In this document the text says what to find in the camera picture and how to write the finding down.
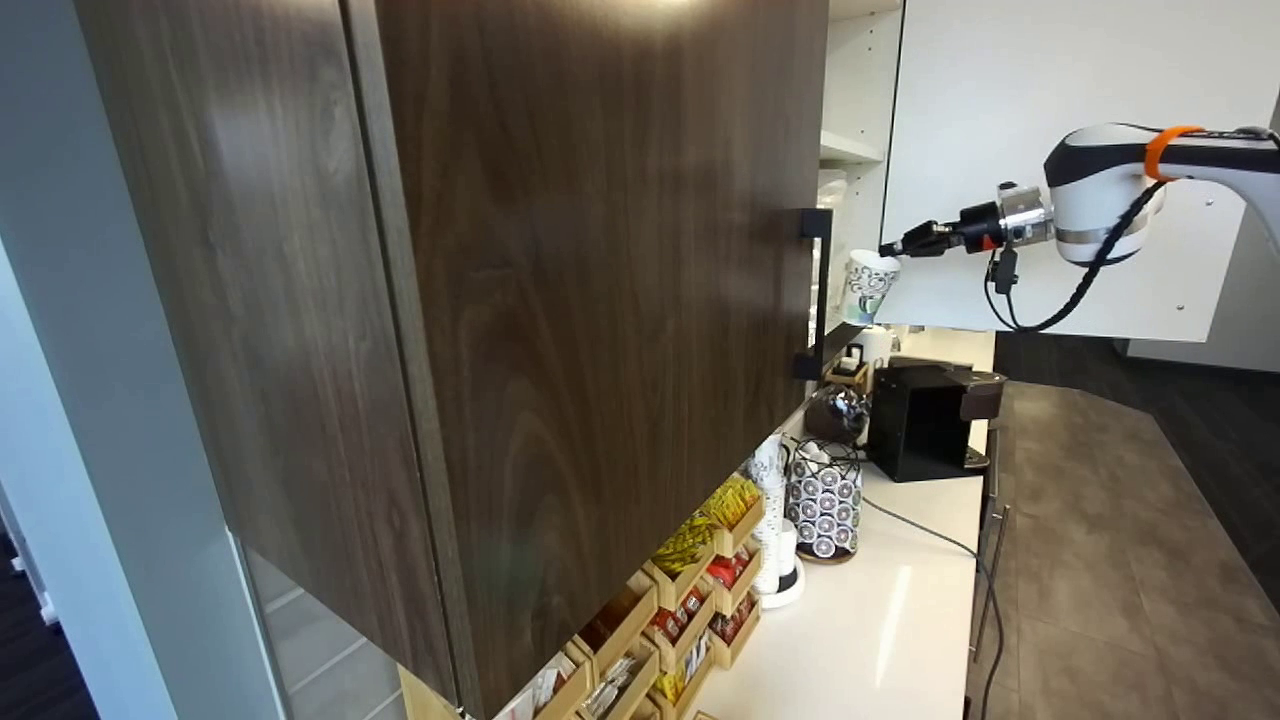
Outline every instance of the dark wood grain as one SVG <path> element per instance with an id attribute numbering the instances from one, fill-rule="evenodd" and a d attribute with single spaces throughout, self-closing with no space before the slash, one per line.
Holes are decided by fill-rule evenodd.
<path id="1" fill-rule="evenodd" d="M 78 21 L 229 524 L 457 696 L 339 4 Z"/>
<path id="2" fill-rule="evenodd" d="M 799 405 L 822 4 L 376 9 L 494 709 Z"/>

